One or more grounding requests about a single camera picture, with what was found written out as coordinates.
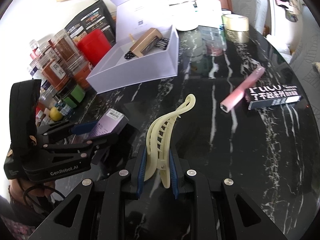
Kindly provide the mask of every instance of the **patterned upholstery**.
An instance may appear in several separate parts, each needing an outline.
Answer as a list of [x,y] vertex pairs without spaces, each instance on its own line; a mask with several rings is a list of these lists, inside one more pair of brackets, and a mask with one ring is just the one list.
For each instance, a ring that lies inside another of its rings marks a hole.
[[302,38],[293,54],[290,66],[297,75],[305,90],[318,129],[320,128],[320,75],[312,68],[313,62],[320,62],[320,28],[308,7],[302,8],[303,31]]
[[231,0],[235,14],[249,18],[249,23],[262,34],[266,22],[268,0]]

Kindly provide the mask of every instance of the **black box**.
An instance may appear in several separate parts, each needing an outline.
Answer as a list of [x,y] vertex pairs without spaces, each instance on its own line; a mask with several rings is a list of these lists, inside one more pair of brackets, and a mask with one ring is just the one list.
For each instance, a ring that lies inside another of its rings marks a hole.
[[245,90],[245,100],[249,104],[249,110],[298,102],[300,98],[301,94],[294,85],[272,85]]

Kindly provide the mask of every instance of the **metal screw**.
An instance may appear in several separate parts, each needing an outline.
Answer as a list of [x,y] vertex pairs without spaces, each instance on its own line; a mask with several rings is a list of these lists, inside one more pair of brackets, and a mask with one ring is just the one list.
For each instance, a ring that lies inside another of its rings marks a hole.
[[225,179],[224,180],[224,184],[228,185],[228,186],[231,186],[233,184],[233,180],[232,179]]
[[82,185],[83,186],[89,186],[90,184],[91,184],[91,179],[84,179],[83,181],[82,181]]
[[127,170],[121,170],[121,171],[119,171],[119,175],[120,176],[127,176],[129,174],[129,171],[127,171]]
[[195,175],[197,174],[197,172],[196,172],[195,170],[188,170],[188,171],[187,171],[187,174],[188,174],[189,176],[195,176]]

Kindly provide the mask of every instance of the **marble tabletop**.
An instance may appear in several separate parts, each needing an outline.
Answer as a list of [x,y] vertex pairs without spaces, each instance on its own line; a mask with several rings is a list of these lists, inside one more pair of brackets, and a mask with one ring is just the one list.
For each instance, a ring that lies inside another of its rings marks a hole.
[[[315,118],[297,77],[253,28],[239,35],[198,27],[180,32],[179,38],[177,77],[100,95],[89,92],[73,119],[93,121],[112,107],[130,125],[104,164],[58,180],[57,189],[68,194],[82,179],[107,178],[124,168],[145,144],[150,124],[192,93],[196,104],[181,115],[172,134],[179,157],[209,178],[232,178],[288,239],[300,239],[319,205],[320,147]],[[220,102],[259,65],[266,72],[257,85],[296,85],[302,99],[251,111],[243,100],[231,112],[222,112]],[[156,173],[141,199],[126,203],[126,238],[190,239],[190,213],[190,202],[174,200]]]

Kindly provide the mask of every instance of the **open box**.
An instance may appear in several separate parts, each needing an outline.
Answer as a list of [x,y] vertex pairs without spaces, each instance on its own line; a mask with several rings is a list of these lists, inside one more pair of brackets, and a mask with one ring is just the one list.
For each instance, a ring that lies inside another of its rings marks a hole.
[[[176,76],[179,38],[170,22],[169,6],[152,0],[111,0],[117,5],[116,44],[96,65],[87,81],[103,93],[120,87]],[[153,47],[145,56],[126,60],[133,45],[149,28],[157,28],[170,38],[166,50]]]

